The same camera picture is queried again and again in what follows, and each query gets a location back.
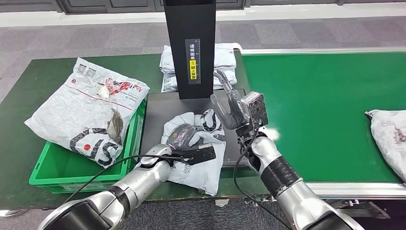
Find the white baseboard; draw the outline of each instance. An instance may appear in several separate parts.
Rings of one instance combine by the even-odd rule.
[[[251,6],[217,11],[217,21],[406,16],[406,2]],[[65,15],[57,12],[0,13],[0,27],[112,23],[163,23],[163,12]]]

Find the black cable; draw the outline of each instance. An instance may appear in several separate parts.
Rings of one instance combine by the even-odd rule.
[[[114,164],[110,165],[108,168],[105,168],[103,170],[101,170],[100,172],[98,172],[96,175],[94,175],[90,180],[88,180],[84,185],[82,185],[78,190],[76,190],[76,192],[72,193],[62,204],[68,202],[69,200],[72,199],[72,197],[74,197],[76,194],[78,194],[84,187],[86,187],[88,184],[90,184],[92,181],[94,181],[98,176],[100,176],[101,174],[103,174],[103,172],[105,172],[106,170],[108,170],[109,168],[123,162],[129,159],[133,159],[133,158],[141,158],[141,157],[155,157],[155,158],[161,158],[161,159],[172,159],[172,160],[181,160],[181,159],[185,159],[184,157],[170,157],[170,156],[157,156],[157,155],[134,155],[134,156],[129,156],[129,157],[125,157],[119,161],[116,161]]]
[[[253,202],[257,203],[261,208],[265,209],[269,214],[271,214],[273,217],[275,217],[280,223],[282,223],[285,227],[287,227],[288,229],[292,230],[292,228],[290,228],[283,220],[281,220],[279,217],[277,217],[272,211],[270,211],[265,205],[263,205],[261,202],[257,201],[256,199],[254,199],[252,196],[248,195],[246,192],[244,192],[240,186],[237,183],[237,178],[236,178],[236,172],[237,172],[237,167],[240,164],[241,159],[246,155],[248,149],[251,147],[252,142],[254,142],[254,139],[257,137],[258,135],[258,129],[255,131],[254,136],[252,137],[252,140],[249,142],[249,144],[245,147],[244,151],[241,153],[240,157],[238,158],[235,166],[234,166],[234,171],[233,171],[233,179],[234,179],[234,184],[236,185],[237,189],[244,194],[246,197],[248,197],[250,200],[252,200]]]

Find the package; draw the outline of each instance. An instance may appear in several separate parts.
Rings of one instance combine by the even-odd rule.
[[[222,70],[227,79],[232,85],[237,83],[235,68],[237,66],[236,57],[234,56],[234,48],[241,48],[237,43],[220,43],[214,46],[214,69]],[[172,59],[172,51],[170,46],[164,46],[164,51],[161,55],[159,67],[162,71],[162,88],[161,92],[176,92],[178,84],[176,82],[175,66]],[[220,81],[213,77],[213,89],[222,89]]]
[[[182,127],[181,130],[184,130],[184,133],[176,134],[175,138],[172,138],[174,131],[179,127]],[[182,146],[182,150],[188,150],[187,147],[199,144],[212,144],[216,154],[215,159],[195,165],[175,161],[168,180],[203,190],[206,194],[215,196],[226,150],[223,126],[217,115],[212,109],[208,109],[202,115],[189,112],[174,117],[164,125],[161,144],[173,145],[173,140],[176,140],[177,147],[179,147],[179,143],[185,145]]]
[[[223,73],[226,75],[230,84],[234,85],[237,83],[236,73],[234,69],[219,69],[222,70]],[[213,77],[213,90],[222,89],[223,86],[220,83],[219,79]],[[164,77],[162,79],[162,88],[161,92],[177,92],[178,91],[178,83],[176,82],[176,75],[174,73],[164,73]]]
[[[371,133],[383,158],[406,182],[406,110],[365,113],[371,117]]]
[[[107,168],[120,155],[131,117],[148,91],[141,81],[78,58],[66,82],[25,124]]]

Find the yellow label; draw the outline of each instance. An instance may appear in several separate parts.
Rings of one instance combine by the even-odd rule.
[[[191,71],[191,80],[196,80],[196,60],[190,60],[189,67]]]

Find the silver robot arm segment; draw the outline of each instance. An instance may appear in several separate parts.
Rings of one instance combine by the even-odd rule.
[[[259,129],[248,161],[291,225],[297,230],[362,230],[354,219],[335,210],[306,185],[266,133],[266,128]]]
[[[159,144],[147,155],[170,155],[170,146]],[[122,220],[139,207],[158,185],[167,181],[167,161],[145,157],[135,168],[106,191],[81,200],[69,201],[54,210],[38,230],[115,230]]]

